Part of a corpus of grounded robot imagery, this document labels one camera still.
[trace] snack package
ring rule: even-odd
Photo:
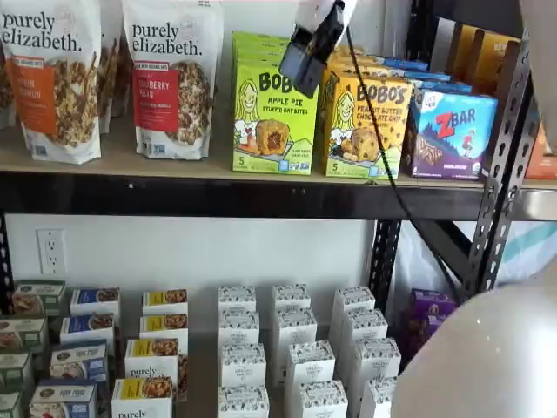
[[[414,86],[414,89],[446,91],[446,92],[455,92],[455,93],[472,92],[472,86],[470,84],[446,83],[444,81],[420,80],[418,78],[408,78],[408,81],[410,82],[411,85]]]
[[[429,72],[429,71],[404,71],[405,78],[417,78],[418,80],[427,81],[451,81],[451,76],[444,72]]]
[[[464,82],[472,85],[474,93],[489,95],[495,93],[509,42],[519,43],[520,40],[516,37],[476,30],[464,76]]]
[[[70,299],[70,313],[74,316],[84,314],[113,314],[115,326],[120,323],[120,289],[100,287],[74,289]]]
[[[391,402],[396,385],[396,377],[386,377],[385,379],[366,382],[359,416],[365,418],[390,418]]]
[[[557,157],[549,146],[543,122],[534,142],[532,156],[526,171],[527,179],[557,179]]]
[[[359,417],[362,394],[367,381],[399,375],[400,351],[393,338],[356,343],[348,389],[350,416]]]
[[[171,378],[172,389],[178,387],[178,340],[128,340],[125,351],[125,377]]]
[[[134,63],[137,152],[201,159],[209,152],[223,19],[218,2],[123,0]]]
[[[358,57],[358,68],[362,76],[368,77],[404,77],[405,71],[400,68],[387,67],[376,64],[372,58]],[[332,73],[355,74],[352,59],[349,57],[336,58],[329,62],[323,71],[321,84],[319,85],[318,122],[316,140],[321,141],[325,134],[325,120],[327,108],[331,105],[334,97],[333,83],[335,78]]]
[[[112,393],[112,416],[172,418],[171,378],[116,379]]]
[[[339,378],[348,386],[352,371],[354,346],[359,340],[385,338],[388,325],[379,309],[359,307],[345,313],[340,338]]]
[[[13,294],[14,312],[60,316],[66,313],[65,281],[19,280]]]
[[[176,339],[178,354],[188,354],[188,315],[173,313],[168,315],[143,316],[139,319],[139,338]]]
[[[0,350],[29,349],[33,354],[41,354],[48,346],[48,330],[43,316],[0,317]]]
[[[454,300],[441,292],[413,288],[410,293],[409,310],[412,320],[424,320],[429,315],[447,317],[456,307]]]
[[[99,1],[0,0],[0,10],[4,55],[33,158],[70,164],[99,158]]]
[[[121,0],[100,0],[101,55],[97,74],[98,127],[107,133],[111,123],[112,102],[118,70],[122,35]]]
[[[345,313],[359,307],[369,309],[375,307],[375,298],[368,287],[348,287],[335,292],[332,302],[331,325],[329,326],[329,342],[335,355],[339,355],[340,351],[340,344],[342,342],[340,338],[342,337]]]
[[[233,171],[311,172],[317,98],[294,89],[280,59],[236,63]]]
[[[10,388],[0,390],[0,415],[5,418],[23,418],[23,394]]]
[[[311,308],[279,309],[272,324],[271,364],[272,382],[279,386],[286,378],[286,363],[291,344],[314,342],[317,321]]]
[[[132,70],[133,62],[131,61],[130,47],[128,46],[128,40],[125,38],[124,27],[122,27],[122,32],[120,33],[120,48],[118,49],[118,69],[116,71],[114,98],[112,99],[111,115],[113,118],[117,118],[128,112]]]
[[[334,72],[331,80],[332,103],[325,121],[325,175],[363,179],[387,179],[380,155],[379,140],[385,149],[394,179],[406,130],[412,85],[402,78],[358,77]],[[379,125],[377,138],[364,89],[372,101]]]
[[[254,55],[279,55],[279,59],[281,59],[289,42],[290,39],[287,37],[241,31],[232,33],[232,102],[236,94],[236,61],[238,58],[253,59]]]
[[[143,293],[143,315],[187,314],[188,292],[173,289]]]
[[[270,409],[265,386],[218,388],[217,418],[268,418]]]
[[[30,418],[97,416],[97,385],[79,379],[40,381],[29,404]]]
[[[219,386],[265,385],[267,362],[263,344],[224,345],[219,359]]]
[[[218,353],[224,345],[257,344],[259,314],[257,312],[225,309],[218,314]]]
[[[111,405],[111,379],[106,341],[67,344],[52,350],[49,373],[53,379],[94,381],[97,385],[97,416],[107,416]]]
[[[408,323],[408,328],[406,330],[406,352],[409,358],[414,357],[414,355],[419,352],[445,320],[445,315],[427,315],[427,317],[420,322],[413,321]]]
[[[106,341],[109,356],[114,357],[114,314],[94,313],[70,316],[62,321],[62,345],[86,341]]]
[[[366,55],[366,57],[372,58],[377,64],[386,65],[387,67],[402,68],[403,70],[409,71],[427,71],[428,67],[427,63],[422,61],[408,61],[406,59],[376,57],[372,55]]]
[[[3,350],[0,353],[0,388],[17,388],[29,393],[35,383],[31,362],[29,350]]]
[[[415,89],[405,162],[414,177],[477,179],[497,100]]]
[[[302,383],[292,403],[296,418],[346,418],[348,399],[340,381]]]
[[[286,307],[310,307],[312,298],[307,292],[307,285],[278,285],[271,287],[271,318],[278,309]]]
[[[221,286],[218,288],[218,311],[245,309],[255,312],[255,286]]]
[[[286,416],[293,416],[292,400],[299,393],[301,383],[331,381],[334,373],[334,354],[328,341],[292,344],[288,349],[285,378]]]
[[[16,124],[16,101],[8,79],[8,68],[0,44],[0,129]]]
[[[456,23],[454,25],[453,39],[445,68],[445,72],[451,74],[453,80],[464,80],[476,30],[477,28],[467,24]]]

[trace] white box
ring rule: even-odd
[[[143,316],[188,314],[188,293],[185,289],[143,293]]]
[[[276,312],[272,329],[272,381],[277,386],[285,381],[288,347],[314,342],[317,321],[311,308],[288,307]]]
[[[358,308],[345,313],[337,370],[345,386],[350,380],[352,352],[357,339],[385,338],[388,325],[379,309]]]
[[[97,387],[77,379],[41,381],[29,404],[29,417],[97,417]]]
[[[70,316],[62,320],[60,344],[105,340],[114,356],[114,315],[112,313]]]
[[[143,316],[139,320],[139,338],[178,340],[178,354],[188,354],[188,315]]]
[[[358,418],[366,381],[399,375],[400,351],[393,338],[356,342],[348,385],[350,416]]]
[[[359,307],[368,309],[373,309],[375,307],[375,298],[373,298],[372,291],[367,287],[348,287],[347,289],[339,289],[334,293],[331,326],[329,327],[329,342],[336,356],[339,355],[344,314],[345,312],[352,311]]]
[[[259,343],[259,314],[243,309],[225,309],[218,318],[218,351],[224,344]]]
[[[116,325],[120,323],[120,289],[75,289],[71,293],[70,315],[113,314]]]
[[[285,379],[285,411],[289,408],[300,383],[331,381],[334,373],[334,354],[329,341],[292,344],[288,347]]]
[[[254,286],[221,286],[218,288],[218,311],[245,309],[255,312]]]
[[[302,383],[292,418],[346,418],[348,400],[340,381]]]
[[[172,418],[170,377],[117,379],[112,394],[115,418]]]
[[[170,377],[178,387],[178,340],[128,340],[124,357],[125,377]]]
[[[218,370],[219,386],[264,386],[266,367],[263,344],[224,345]]]
[[[218,388],[218,418],[268,418],[269,409],[265,386]]]
[[[391,402],[397,385],[396,377],[368,381],[359,415],[365,418],[391,418]]]
[[[306,285],[283,285],[271,287],[271,313],[285,307],[305,307],[312,304]]]

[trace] bobo's box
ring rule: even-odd
[[[171,378],[117,379],[112,393],[112,416],[171,418]]]
[[[392,176],[399,174],[400,155],[412,86],[402,78],[364,78],[360,85],[353,74],[332,73],[332,97],[327,106],[324,134],[325,175],[363,179],[387,179],[379,141],[385,149]],[[366,102],[372,101],[379,125],[373,129]]]
[[[416,89],[405,158],[414,177],[477,179],[497,100]]]
[[[41,381],[29,404],[31,418],[95,418],[97,386],[91,381]]]
[[[309,175],[317,95],[307,98],[279,73],[280,57],[239,59],[232,170]]]

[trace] product box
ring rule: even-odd
[[[420,80],[419,78],[408,78],[408,81],[411,85],[414,86],[414,89],[421,89],[421,90],[433,90],[433,91],[441,91],[447,93],[471,93],[472,86],[470,84],[465,83],[446,83],[444,81],[435,81],[435,80]],[[412,109],[412,103],[414,99],[410,101],[410,108]]]
[[[259,343],[259,314],[257,312],[225,309],[218,317],[218,351],[223,345]]]
[[[405,71],[400,68],[386,67],[384,65],[376,64],[372,58],[358,57],[358,67],[362,76],[367,77],[404,77]],[[335,78],[332,78],[332,73],[335,74],[355,74],[351,57],[337,57],[336,59],[329,60],[328,65],[323,71],[323,77],[319,84],[319,102],[317,110],[317,132],[316,140],[323,140],[325,134],[325,121],[326,112],[329,105],[331,105],[334,97],[333,85]]]
[[[277,386],[286,378],[289,346],[314,342],[317,321],[311,308],[287,307],[276,312],[272,332],[272,381]]]
[[[264,386],[266,367],[263,344],[224,345],[218,370],[219,386]]]
[[[217,418],[268,418],[269,410],[265,386],[218,388]]]
[[[70,314],[113,314],[120,323],[120,289],[117,287],[75,289],[71,293]]]
[[[411,320],[424,320],[428,315],[447,317],[454,309],[456,304],[444,293],[416,288],[410,292]]]
[[[445,319],[445,315],[427,315],[424,320],[413,320],[408,323],[406,350],[410,358],[418,353],[435,331],[443,324]]]
[[[232,33],[232,100],[236,94],[236,63],[239,58],[260,59],[261,55],[276,55],[282,59],[290,39],[265,34],[234,31]]]
[[[364,51],[364,47],[362,45],[353,45],[354,55],[360,57],[364,55],[366,52]],[[350,46],[349,45],[337,45],[332,52],[331,56],[329,57],[329,62],[333,59],[338,57],[350,57]]]
[[[331,381],[334,373],[334,354],[329,341],[292,344],[288,347],[285,378],[285,411],[299,393],[301,383]]]
[[[27,391],[33,387],[33,369],[30,351],[0,353],[0,388]]]
[[[345,386],[350,379],[354,343],[358,339],[385,338],[388,325],[379,309],[360,307],[345,313],[340,337],[339,377]]]
[[[426,81],[440,81],[440,82],[451,81],[451,76],[445,74],[444,72],[404,71],[404,77],[416,78],[418,80],[426,80]]]
[[[30,418],[96,418],[97,386],[91,381],[46,380],[35,389]]]
[[[125,350],[125,377],[171,378],[174,390],[178,387],[178,340],[128,340]]]
[[[0,391],[0,416],[3,418],[24,418],[23,394],[15,389]]]
[[[176,339],[178,354],[188,354],[188,317],[185,313],[143,316],[139,320],[139,338]]]
[[[323,152],[325,175],[387,179],[379,142],[367,106],[372,101],[391,174],[399,173],[400,153],[413,87],[402,78],[364,77],[332,73],[332,102],[327,106]]]
[[[97,384],[99,418],[110,410],[111,389],[106,341],[68,344],[52,351],[50,357],[52,379],[79,379]]]
[[[427,63],[422,61],[408,61],[400,58],[387,58],[387,57],[371,57],[377,64],[386,65],[387,67],[401,68],[408,71],[427,71]]]
[[[46,318],[22,315],[0,317],[0,350],[29,349],[43,353],[48,346]]]
[[[546,130],[540,124],[538,136],[534,142],[530,163],[526,171],[527,179],[557,179],[557,156],[547,142]]]
[[[232,170],[309,175],[317,96],[279,72],[280,57],[238,59]]]
[[[170,377],[117,379],[112,393],[115,418],[172,418]]]
[[[292,405],[292,418],[345,418],[347,408],[340,381],[302,383]]]
[[[451,74],[455,81],[464,80],[476,30],[477,28],[467,24],[456,23],[454,25],[445,72]]]
[[[414,177],[477,179],[487,153],[497,100],[416,89],[405,144]]]
[[[245,309],[255,312],[254,286],[221,286],[218,288],[218,311]]]
[[[477,94],[494,94],[509,42],[520,42],[516,37],[476,30],[467,59],[464,82],[471,84]]]
[[[307,285],[282,285],[271,287],[271,314],[286,307],[308,308],[312,298],[307,292]]]
[[[60,343],[106,341],[109,356],[114,356],[114,315],[112,313],[87,314],[64,318],[60,330]]]
[[[143,293],[143,315],[188,314],[185,289]]]
[[[367,381],[399,375],[400,351],[393,338],[357,342],[348,384],[350,416],[358,418],[364,385]]]
[[[342,325],[345,313],[364,307],[373,309],[375,298],[372,291],[365,286],[348,287],[339,289],[334,293],[332,303],[331,325],[329,326],[329,342],[335,355],[339,355],[340,337],[342,336]]]
[[[391,402],[396,385],[396,377],[366,382],[359,415],[365,418],[391,418]]]
[[[19,280],[12,295],[14,313],[64,315],[65,286],[63,280]]]

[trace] purely elizabeth granola bag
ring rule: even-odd
[[[0,38],[33,158],[99,158],[98,0],[0,0]]]
[[[11,92],[6,60],[0,45],[0,129],[16,124],[16,102]]]
[[[120,0],[100,0],[101,56],[97,74],[98,125],[100,133],[107,133],[111,123],[111,110],[115,101],[122,36],[122,3]]]
[[[137,152],[150,158],[206,157],[217,61],[220,3],[123,0],[134,63]]]

